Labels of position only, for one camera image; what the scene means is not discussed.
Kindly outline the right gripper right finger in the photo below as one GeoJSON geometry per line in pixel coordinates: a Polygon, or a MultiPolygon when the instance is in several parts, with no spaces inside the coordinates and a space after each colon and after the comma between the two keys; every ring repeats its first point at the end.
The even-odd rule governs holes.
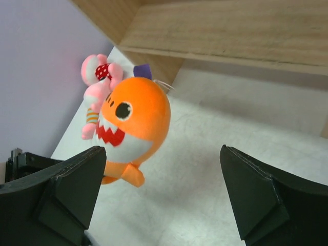
{"type": "Polygon", "coordinates": [[[246,245],[327,245],[327,186],[222,146],[220,164],[246,245]]]}

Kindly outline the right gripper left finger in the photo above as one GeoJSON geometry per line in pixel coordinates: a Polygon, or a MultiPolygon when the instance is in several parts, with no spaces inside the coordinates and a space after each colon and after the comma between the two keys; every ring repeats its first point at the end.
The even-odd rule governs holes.
{"type": "Polygon", "coordinates": [[[99,146],[67,160],[14,149],[1,177],[1,245],[96,245],[88,228],[105,164],[99,146]]]}

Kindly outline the orange shark plush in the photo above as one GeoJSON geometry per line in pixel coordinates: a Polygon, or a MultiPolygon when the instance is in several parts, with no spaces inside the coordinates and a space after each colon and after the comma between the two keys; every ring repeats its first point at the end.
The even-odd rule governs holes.
{"type": "Polygon", "coordinates": [[[139,167],[160,148],[169,131],[170,103],[153,81],[150,66],[135,66],[133,74],[105,99],[92,138],[106,151],[104,185],[123,179],[141,187],[145,178],[139,167]]]}

